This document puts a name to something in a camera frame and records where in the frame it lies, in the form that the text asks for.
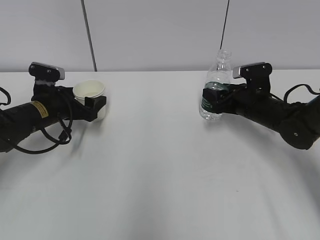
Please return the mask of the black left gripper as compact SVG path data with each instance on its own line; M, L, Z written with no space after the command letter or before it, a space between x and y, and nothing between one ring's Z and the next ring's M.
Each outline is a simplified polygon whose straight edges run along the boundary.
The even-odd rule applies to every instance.
M106 96L85 97L84 104L76 100L73 87L35 84L31 98L32 123L57 123L59 120L92 122L107 104Z

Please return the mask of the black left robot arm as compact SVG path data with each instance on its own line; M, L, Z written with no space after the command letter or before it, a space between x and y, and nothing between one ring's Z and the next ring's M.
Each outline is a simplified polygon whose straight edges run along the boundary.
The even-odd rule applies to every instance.
M39 155L67 145L72 139L73 122L93 122L106 103L106 96L98 96L85 97L81 104L71 87L35 85L30 102L1 110L0 151L7 153L15 149ZM53 145L43 150L28 150L18 145L37 131Z

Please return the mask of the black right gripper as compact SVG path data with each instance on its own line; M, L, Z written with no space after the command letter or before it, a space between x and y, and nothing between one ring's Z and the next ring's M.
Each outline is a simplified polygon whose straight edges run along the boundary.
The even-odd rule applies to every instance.
M273 115L273 99L269 77L254 77L241 84L226 84L228 90L204 88L201 107L210 113L234 114L242 117Z

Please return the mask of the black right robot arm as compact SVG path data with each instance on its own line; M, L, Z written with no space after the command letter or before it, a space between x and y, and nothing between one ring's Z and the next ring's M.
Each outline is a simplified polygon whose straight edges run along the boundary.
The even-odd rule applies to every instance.
M315 97L307 102L288 102L299 85L290 88L280 99L271 91L270 79L258 77L242 84L222 85L221 90L204 88L204 109L215 114L242 116L280 134L292 147L308 150L320 138L320 93L308 84L304 87Z

